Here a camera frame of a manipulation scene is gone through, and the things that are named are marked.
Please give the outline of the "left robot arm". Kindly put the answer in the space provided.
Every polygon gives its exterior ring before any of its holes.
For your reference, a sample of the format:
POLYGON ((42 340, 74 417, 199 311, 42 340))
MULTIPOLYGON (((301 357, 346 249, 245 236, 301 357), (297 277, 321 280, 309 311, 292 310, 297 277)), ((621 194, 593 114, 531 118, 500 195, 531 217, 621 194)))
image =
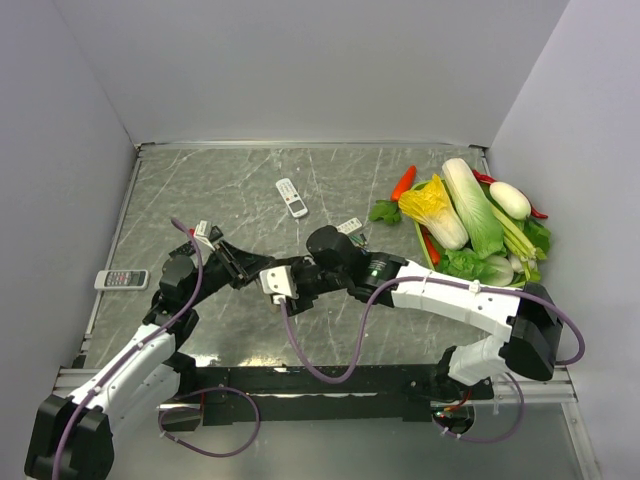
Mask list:
POLYGON ((195 306, 225 286, 248 285, 274 260, 226 241, 217 242, 207 259, 176 255, 167 260, 152 306, 126 346, 72 393, 50 395, 40 404, 26 475, 106 478, 115 460, 116 432, 134 411, 195 395, 195 362, 179 351, 199 320, 195 306))

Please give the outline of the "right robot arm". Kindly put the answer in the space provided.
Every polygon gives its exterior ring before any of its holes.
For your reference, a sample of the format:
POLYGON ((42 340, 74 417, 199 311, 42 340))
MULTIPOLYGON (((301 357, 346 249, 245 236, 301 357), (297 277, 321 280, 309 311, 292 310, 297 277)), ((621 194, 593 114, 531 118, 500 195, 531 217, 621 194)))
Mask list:
POLYGON ((403 257, 367 251, 333 226, 313 232, 306 248, 307 256, 286 267, 291 315, 310 309, 324 293, 344 290, 367 309, 425 311, 486 333, 483 340, 445 351, 436 375, 444 396, 459 398, 496 374, 552 378, 565 322, 542 285, 500 288, 456 279, 403 257))

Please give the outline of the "white remote with blue button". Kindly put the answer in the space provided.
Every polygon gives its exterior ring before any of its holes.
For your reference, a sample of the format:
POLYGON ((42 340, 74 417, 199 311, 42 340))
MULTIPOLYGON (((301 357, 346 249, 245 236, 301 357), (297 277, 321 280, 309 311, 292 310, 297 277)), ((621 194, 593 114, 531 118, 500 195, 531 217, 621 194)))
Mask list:
POLYGON ((275 286, 275 279, 272 274, 267 270, 262 271, 259 274, 259 283, 270 311, 273 313, 279 312, 282 295, 275 286))

